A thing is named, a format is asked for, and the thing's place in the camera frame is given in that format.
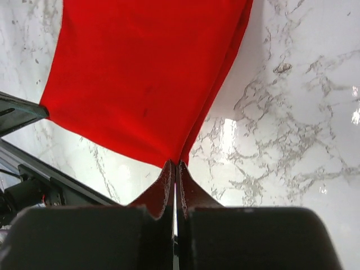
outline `cable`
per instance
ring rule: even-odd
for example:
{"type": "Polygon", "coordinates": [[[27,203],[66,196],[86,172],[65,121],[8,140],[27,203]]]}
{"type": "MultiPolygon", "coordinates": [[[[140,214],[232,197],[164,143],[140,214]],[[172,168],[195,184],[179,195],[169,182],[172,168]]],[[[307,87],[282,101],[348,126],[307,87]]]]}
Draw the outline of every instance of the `cable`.
{"type": "Polygon", "coordinates": [[[13,176],[13,177],[16,177],[18,179],[21,179],[20,175],[18,175],[16,173],[8,172],[7,170],[0,169],[0,173],[4,173],[4,174],[7,174],[8,176],[13,176]]]}
{"type": "Polygon", "coordinates": [[[47,205],[46,205],[46,197],[45,197],[45,194],[43,195],[42,201],[43,201],[43,204],[44,204],[45,206],[47,206],[47,205]]]}

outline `white marble surface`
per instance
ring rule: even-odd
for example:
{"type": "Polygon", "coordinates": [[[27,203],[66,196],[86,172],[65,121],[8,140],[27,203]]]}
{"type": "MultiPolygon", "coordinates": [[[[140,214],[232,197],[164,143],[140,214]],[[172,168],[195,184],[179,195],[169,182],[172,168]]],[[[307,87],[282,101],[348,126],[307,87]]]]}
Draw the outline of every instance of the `white marble surface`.
{"type": "MultiPolygon", "coordinates": [[[[61,6],[0,1],[0,91],[40,100],[61,6]]],[[[360,263],[359,26],[359,0],[255,0],[190,158],[194,179],[225,205],[313,209],[345,269],[360,263]]],[[[47,120],[6,140],[122,204],[160,172],[47,120]]]]}

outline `red cloth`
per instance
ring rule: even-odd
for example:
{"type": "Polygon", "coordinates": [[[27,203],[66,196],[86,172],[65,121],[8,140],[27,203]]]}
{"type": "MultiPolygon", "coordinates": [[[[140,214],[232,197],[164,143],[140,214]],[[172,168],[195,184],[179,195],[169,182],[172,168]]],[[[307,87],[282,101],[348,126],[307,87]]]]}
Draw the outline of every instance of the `red cloth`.
{"type": "Polygon", "coordinates": [[[251,4],[64,0],[40,104],[56,124],[130,158],[187,161],[251,4]]]}

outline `black plastic part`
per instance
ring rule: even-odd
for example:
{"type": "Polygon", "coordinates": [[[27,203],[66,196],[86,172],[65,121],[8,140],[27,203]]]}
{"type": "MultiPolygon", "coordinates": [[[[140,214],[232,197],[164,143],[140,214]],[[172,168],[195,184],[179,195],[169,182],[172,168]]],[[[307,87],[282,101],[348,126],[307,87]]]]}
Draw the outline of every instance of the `black plastic part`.
{"type": "Polygon", "coordinates": [[[160,251],[144,240],[145,208],[30,209],[20,219],[2,245],[1,269],[161,269],[151,260],[160,251]]]}
{"type": "Polygon", "coordinates": [[[16,212],[23,208],[36,205],[42,202],[44,190],[43,184],[37,179],[29,179],[5,189],[5,197],[9,199],[11,206],[16,212]]]}
{"type": "Polygon", "coordinates": [[[324,225],[308,209],[192,209],[188,229],[194,270],[341,269],[324,225]]]}
{"type": "MultiPolygon", "coordinates": [[[[144,206],[153,217],[144,228],[144,242],[147,245],[143,245],[144,248],[139,252],[141,257],[147,258],[149,249],[160,251],[151,258],[151,265],[157,265],[157,269],[167,270],[173,267],[175,171],[175,164],[167,161],[155,183],[129,205],[144,206]]],[[[143,261],[140,266],[141,269],[147,269],[143,261]]]]}
{"type": "Polygon", "coordinates": [[[10,224],[10,222],[16,217],[17,212],[11,208],[9,200],[6,199],[2,190],[0,190],[0,228],[2,226],[10,224]]]}
{"type": "Polygon", "coordinates": [[[0,137],[48,116],[45,107],[0,92],[0,137]]]}
{"type": "Polygon", "coordinates": [[[38,181],[38,191],[41,193],[41,203],[52,206],[60,206],[64,204],[62,189],[52,184],[47,178],[41,174],[31,170],[30,168],[19,165],[20,178],[26,182],[36,179],[38,181]]]}

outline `red fabric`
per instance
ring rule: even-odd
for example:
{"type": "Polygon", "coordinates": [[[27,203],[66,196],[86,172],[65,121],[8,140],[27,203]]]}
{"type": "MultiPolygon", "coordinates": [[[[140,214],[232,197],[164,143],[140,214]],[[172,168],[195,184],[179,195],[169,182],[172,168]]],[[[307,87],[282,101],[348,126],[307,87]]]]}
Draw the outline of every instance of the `red fabric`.
{"type": "Polygon", "coordinates": [[[252,0],[64,0],[40,101],[50,120],[162,167],[188,160],[252,0]]]}

